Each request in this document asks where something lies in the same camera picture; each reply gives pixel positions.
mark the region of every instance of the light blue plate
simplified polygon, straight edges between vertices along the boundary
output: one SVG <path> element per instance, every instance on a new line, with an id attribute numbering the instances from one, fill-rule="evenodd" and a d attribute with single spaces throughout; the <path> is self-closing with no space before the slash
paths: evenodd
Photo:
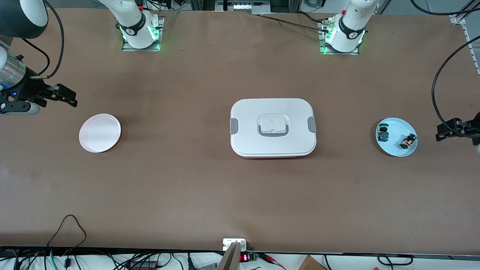
<path id="1" fill-rule="evenodd" d="M 380 130 L 380 124 L 388 124 L 388 141 L 380 142 L 377 138 L 378 131 Z M 378 145 L 380 146 L 383 151 L 387 152 L 387 154 L 392 155 L 394 157 L 406 157 L 413 153 L 415 149 L 417 149 L 417 145 L 419 143 L 419 139 L 413 142 L 412 146 L 408 149 L 403 149 L 400 147 L 400 143 L 410 134 L 417 135 L 413 127 L 407 123 L 405 120 L 400 118 L 387 118 L 382 120 L 375 130 L 375 140 L 377 141 Z"/>

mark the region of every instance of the table surface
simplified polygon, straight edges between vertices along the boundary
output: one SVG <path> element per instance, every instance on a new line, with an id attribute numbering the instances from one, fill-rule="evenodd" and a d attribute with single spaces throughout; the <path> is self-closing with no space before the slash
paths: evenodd
<path id="1" fill-rule="evenodd" d="M 120 51 L 108 10 L 58 11 L 65 54 L 48 81 L 76 91 L 78 107 L 49 102 L 38 115 L 0 118 L 1 245 L 45 245 L 74 214 L 88 233 L 83 246 L 219 249 L 224 237 L 243 237 L 269 251 L 480 255 L 480 156 L 469 139 L 435 141 L 432 79 L 465 42 L 448 18 L 374 16 L 361 55 L 331 56 L 308 29 L 242 12 L 180 12 L 160 52 L 135 53 Z M 33 42 L 55 63 L 53 18 Z M 21 40 L 11 51 L 43 68 Z M 478 85 L 463 50 L 438 81 L 443 116 L 472 119 Z M 277 97 L 312 105 L 315 151 L 241 158 L 229 142 L 231 106 Z M 93 154 L 78 132 L 98 113 L 118 117 L 122 137 Z M 372 135 L 388 117 L 416 129 L 413 155 L 378 148 Z M 52 245 L 81 238 L 69 220 Z"/>

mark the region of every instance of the round plate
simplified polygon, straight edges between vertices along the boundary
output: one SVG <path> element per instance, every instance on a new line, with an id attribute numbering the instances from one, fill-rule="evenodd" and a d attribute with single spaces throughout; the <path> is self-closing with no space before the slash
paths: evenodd
<path id="1" fill-rule="evenodd" d="M 82 147 L 92 153 L 105 152 L 119 140 L 120 122 L 113 115 L 102 113 L 90 117 L 82 125 L 78 139 Z"/>
<path id="2" fill-rule="evenodd" d="M 378 131 L 380 130 L 380 124 L 388 124 L 388 141 L 381 142 L 378 140 L 377 135 Z M 403 149 L 400 147 L 400 143 L 410 134 L 414 134 L 415 136 L 417 133 L 413 129 L 413 127 L 407 123 L 405 120 L 400 118 L 387 118 L 382 120 L 375 130 L 375 140 L 377 141 L 378 145 L 380 146 L 383 151 L 387 152 L 387 154 L 395 156 L 395 157 L 406 157 L 413 153 L 415 149 L 417 149 L 417 145 L 419 143 L 419 139 L 413 142 L 412 146 L 408 149 Z"/>

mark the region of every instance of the blue cable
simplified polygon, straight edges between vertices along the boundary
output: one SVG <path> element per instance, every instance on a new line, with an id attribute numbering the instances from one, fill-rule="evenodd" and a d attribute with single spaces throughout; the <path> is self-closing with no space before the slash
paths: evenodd
<path id="1" fill-rule="evenodd" d="M 55 261 L 53 260 L 53 250 L 50 250 L 50 260 L 52 261 L 53 268 L 55 268 L 55 270 L 59 270 L 59 268 L 55 264 Z"/>

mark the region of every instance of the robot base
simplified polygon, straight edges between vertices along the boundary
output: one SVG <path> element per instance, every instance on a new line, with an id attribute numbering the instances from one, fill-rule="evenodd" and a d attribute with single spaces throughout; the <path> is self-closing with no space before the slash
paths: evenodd
<path id="1" fill-rule="evenodd" d="M 322 23 L 317 23 L 317 27 L 319 29 L 325 29 L 324 25 Z M 324 33 L 321 31 L 318 31 L 318 39 L 320 41 L 320 52 L 322 54 L 344 54 L 344 55 L 358 55 L 360 54 L 360 49 L 359 46 L 357 46 L 353 51 L 351 52 L 340 52 L 334 49 L 330 44 L 325 42 L 326 36 L 328 33 Z"/>
<path id="2" fill-rule="evenodd" d="M 158 39 L 155 40 L 150 46 L 144 49 L 136 49 L 130 46 L 130 44 L 128 44 L 128 42 L 125 39 L 123 39 L 123 45 L 121 48 L 122 51 L 159 51 L 161 49 L 162 36 L 163 36 L 163 24 L 165 23 L 165 17 L 158 17 L 158 15 L 156 14 L 154 14 L 154 16 L 157 16 L 158 23 L 156 23 L 157 20 L 155 20 L 153 27 L 159 27 L 159 29 L 156 30 L 152 28 L 151 33 L 152 33 L 152 36 L 154 37 L 158 36 Z"/>

